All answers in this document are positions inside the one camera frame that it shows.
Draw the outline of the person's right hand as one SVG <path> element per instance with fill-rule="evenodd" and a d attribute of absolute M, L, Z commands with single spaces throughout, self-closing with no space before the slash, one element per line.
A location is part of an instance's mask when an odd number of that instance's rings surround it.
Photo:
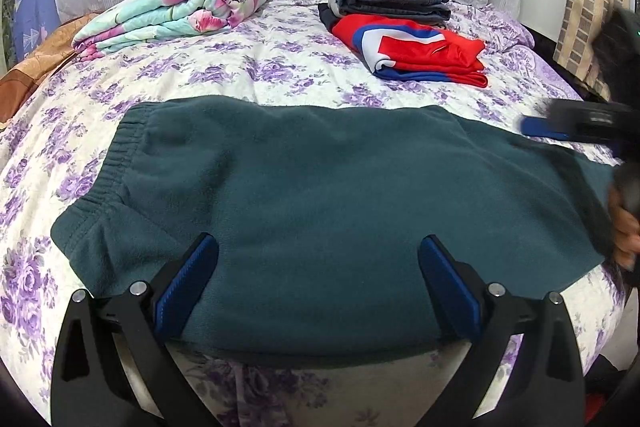
<path fill-rule="evenodd" d="M 640 253 L 639 221 L 622 206 L 622 196 L 615 186 L 608 191 L 608 213 L 613 227 L 614 259 L 632 271 Z"/>

